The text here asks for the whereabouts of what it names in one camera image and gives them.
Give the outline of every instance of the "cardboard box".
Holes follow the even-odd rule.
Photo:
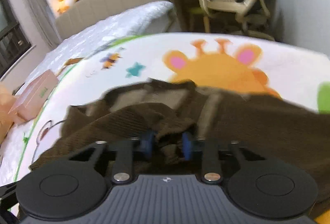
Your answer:
[[[55,74],[51,70],[45,71],[35,78],[19,96],[8,113],[9,117],[16,124],[34,119],[57,84],[58,79]]]
[[[16,98],[0,83],[0,144],[13,124],[13,120],[9,117],[8,112],[15,101]]]

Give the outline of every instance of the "brown sweater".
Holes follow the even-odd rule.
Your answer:
[[[61,138],[31,165],[66,155],[95,141],[109,143],[157,132],[161,161],[137,163],[138,172],[195,172],[180,166],[181,133],[188,128],[200,138],[240,140],[306,170],[319,195],[311,214],[330,208],[330,115],[315,114],[268,95],[239,95],[196,87],[192,81],[171,84],[151,80],[119,87],[94,103],[71,106]]]

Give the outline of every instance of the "pink ear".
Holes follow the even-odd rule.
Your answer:
[[[240,47],[235,53],[235,58],[244,65],[250,66],[261,56],[262,51],[259,46],[249,44]]]
[[[172,67],[174,67],[178,70],[181,70],[187,64],[185,59],[182,59],[177,56],[171,57],[170,62],[171,62]]]
[[[164,57],[165,65],[174,72],[177,72],[187,65],[188,58],[180,51],[170,51]]]
[[[237,60],[245,65],[249,65],[255,59],[255,54],[252,50],[245,50],[237,56]]]

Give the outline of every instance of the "cartoon bee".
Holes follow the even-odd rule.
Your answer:
[[[119,50],[115,53],[109,54],[107,57],[101,59],[100,62],[103,62],[102,69],[110,69],[121,56],[119,55],[119,51],[123,50],[123,48],[119,48]]]

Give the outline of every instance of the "teal star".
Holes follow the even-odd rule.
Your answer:
[[[126,78],[131,78],[132,76],[140,76],[140,71],[143,70],[145,68],[145,66],[141,65],[138,62],[135,62],[135,64],[128,68],[126,71],[128,72],[128,74],[126,75]]]

